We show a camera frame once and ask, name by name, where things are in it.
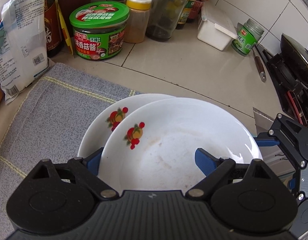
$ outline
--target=white plastic box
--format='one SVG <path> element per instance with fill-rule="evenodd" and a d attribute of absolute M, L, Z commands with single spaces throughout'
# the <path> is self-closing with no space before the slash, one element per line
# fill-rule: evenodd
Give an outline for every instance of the white plastic box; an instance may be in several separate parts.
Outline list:
<path fill-rule="evenodd" d="M 237 33 L 233 23 L 222 10 L 204 1 L 197 38 L 219 50 L 224 50 L 232 40 L 237 39 Z"/>

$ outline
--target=gas stove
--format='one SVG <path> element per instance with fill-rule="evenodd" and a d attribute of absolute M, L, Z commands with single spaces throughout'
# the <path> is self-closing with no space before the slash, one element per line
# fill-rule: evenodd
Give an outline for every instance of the gas stove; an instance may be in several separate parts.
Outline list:
<path fill-rule="evenodd" d="M 308 87 L 300 82 L 282 54 L 273 56 L 261 45 L 256 48 L 272 79 L 282 110 L 308 127 Z"/>

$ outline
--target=barcode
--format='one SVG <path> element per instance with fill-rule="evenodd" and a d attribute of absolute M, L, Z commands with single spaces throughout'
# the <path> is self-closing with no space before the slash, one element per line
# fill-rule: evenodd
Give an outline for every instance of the barcode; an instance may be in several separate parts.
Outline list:
<path fill-rule="evenodd" d="M 39 63 L 42 63 L 44 60 L 45 59 L 44 59 L 43 53 L 39 54 L 38 56 L 33 58 L 34 66 L 37 66 Z"/>
<path fill-rule="evenodd" d="M 16 85 L 14 85 L 12 88 L 10 88 L 10 89 L 8 89 L 8 88 L 5 88 L 5 90 L 6 90 L 6 93 L 9 95 L 9 96 L 13 96 L 13 95 L 16 95 L 16 94 L 18 94 L 19 93 L 19 90 L 18 90 L 18 88 L 17 88 L 17 86 Z"/>

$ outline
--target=countertop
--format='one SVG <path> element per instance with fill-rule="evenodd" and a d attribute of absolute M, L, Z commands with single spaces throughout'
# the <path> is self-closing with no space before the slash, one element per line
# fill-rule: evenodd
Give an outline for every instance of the countertop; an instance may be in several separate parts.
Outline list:
<path fill-rule="evenodd" d="M 256 135 L 253 108 L 275 118 L 282 112 L 266 71 L 263 83 L 253 54 L 243 57 L 230 46 L 219 51 L 197 39 L 197 23 L 175 30 L 167 42 L 145 38 L 124 43 L 122 51 L 105 61 L 85 60 L 67 48 L 53 59 L 73 68 L 142 93 L 164 93 L 211 102 L 234 115 Z M 0 103 L 0 142 L 30 88 L 12 103 Z"/>

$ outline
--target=plate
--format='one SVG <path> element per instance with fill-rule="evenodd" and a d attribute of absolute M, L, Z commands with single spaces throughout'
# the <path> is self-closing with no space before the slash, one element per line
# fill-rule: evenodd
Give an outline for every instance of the plate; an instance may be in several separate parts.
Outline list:
<path fill-rule="evenodd" d="M 117 125 L 136 109 L 148 103 L 174 98 L 163 94 L 140 94 L 124 98 L 101 112 L 90 124 L 78 150 L 78 157 L 86 158 L 104 147 Z"/>
<path fill-rule="evenodd" d="M 140 107 L 109 137 L 98 177 L 123 190 L 182 190 L 205 176 L 195 164 L 203 148 L 236 163 L 262 158 L 249 131 L 227 111 L 191 98 L 170 98 Z"/>

